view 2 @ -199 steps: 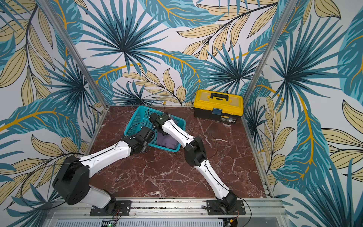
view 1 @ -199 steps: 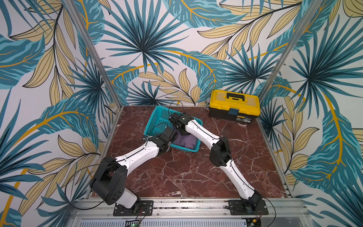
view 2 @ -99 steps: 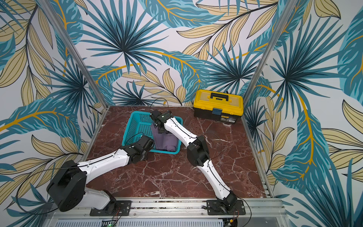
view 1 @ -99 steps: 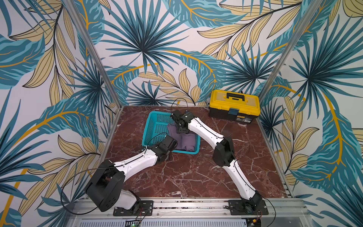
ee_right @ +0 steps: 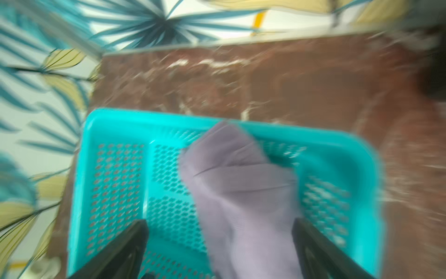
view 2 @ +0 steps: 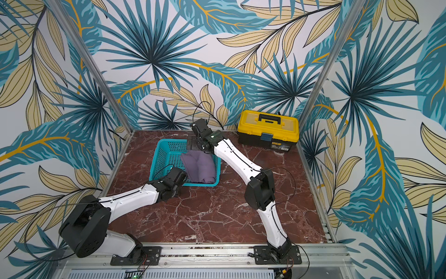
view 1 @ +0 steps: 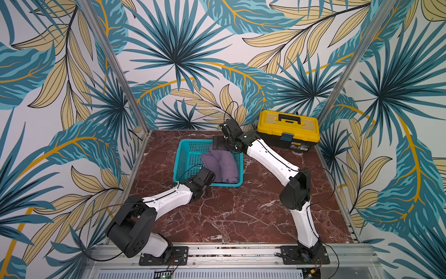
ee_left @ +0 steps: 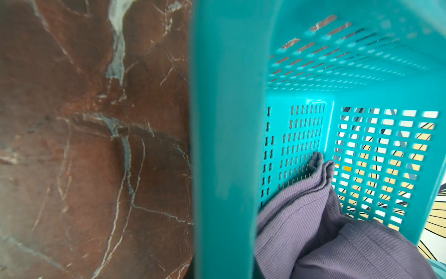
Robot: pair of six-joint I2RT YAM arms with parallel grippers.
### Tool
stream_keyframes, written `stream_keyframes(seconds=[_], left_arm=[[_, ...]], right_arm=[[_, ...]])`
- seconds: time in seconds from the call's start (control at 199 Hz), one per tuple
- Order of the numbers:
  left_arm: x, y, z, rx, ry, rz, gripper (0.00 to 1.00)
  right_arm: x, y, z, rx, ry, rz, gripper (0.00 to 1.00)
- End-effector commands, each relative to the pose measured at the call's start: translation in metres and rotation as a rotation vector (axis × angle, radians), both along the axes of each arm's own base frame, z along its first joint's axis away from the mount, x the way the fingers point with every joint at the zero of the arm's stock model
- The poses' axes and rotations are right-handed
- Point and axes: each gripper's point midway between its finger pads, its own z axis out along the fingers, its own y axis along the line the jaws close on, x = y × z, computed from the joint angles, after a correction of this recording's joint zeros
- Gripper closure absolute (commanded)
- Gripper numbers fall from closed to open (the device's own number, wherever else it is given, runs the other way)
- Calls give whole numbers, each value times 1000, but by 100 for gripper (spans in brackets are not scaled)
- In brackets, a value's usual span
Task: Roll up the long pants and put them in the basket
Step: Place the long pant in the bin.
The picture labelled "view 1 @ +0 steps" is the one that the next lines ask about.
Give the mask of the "purple long pants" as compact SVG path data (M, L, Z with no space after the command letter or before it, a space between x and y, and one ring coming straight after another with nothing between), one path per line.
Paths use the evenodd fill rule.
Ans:
M215 174L214 183L236 184L239 182L239 169L230 151L214 150L200 156L203 166Z

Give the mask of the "teal plastic basket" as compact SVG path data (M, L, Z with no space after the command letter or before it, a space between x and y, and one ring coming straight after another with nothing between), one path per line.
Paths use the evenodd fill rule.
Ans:
M210 152L212 139L182 139L179 143L174 164L173 181L175 183L196 175L204 166L201 155ZM231 153L237 165L237 181L234 183L214 182L213 187L240 187L243 183L243 154Z

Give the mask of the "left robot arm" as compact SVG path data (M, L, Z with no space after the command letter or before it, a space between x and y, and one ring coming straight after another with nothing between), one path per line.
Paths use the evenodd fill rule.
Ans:
M202 167L197 174L163 193L129 197L105 229L106 236L128 258L141 255L166 264L173 257L173 245L152 232L156 220L199 200L214 180L215 174Z

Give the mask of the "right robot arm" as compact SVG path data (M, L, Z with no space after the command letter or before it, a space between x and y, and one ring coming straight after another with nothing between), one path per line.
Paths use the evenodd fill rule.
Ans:
M224 150L243 153L261 163L284 186L279 195L295 222L299 257L311 260L323 249L311 214L310 172L303 172L288 162L261 139L255 131L243 131L235 119L229 118L218 128L222 136L214 138L214 146Z

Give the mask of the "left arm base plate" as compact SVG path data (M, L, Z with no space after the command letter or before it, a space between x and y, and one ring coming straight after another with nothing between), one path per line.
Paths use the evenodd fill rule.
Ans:
M139 260L140 266L185 266L188 263L188 246L169 246L161 256L153 256L142 253Z

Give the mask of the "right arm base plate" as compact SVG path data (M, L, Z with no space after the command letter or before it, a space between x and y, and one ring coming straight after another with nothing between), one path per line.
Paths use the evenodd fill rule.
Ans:
M282 258L284 265L328 265L330 259L324 246L316 245L307 248L301 245L280 246L278 257Z

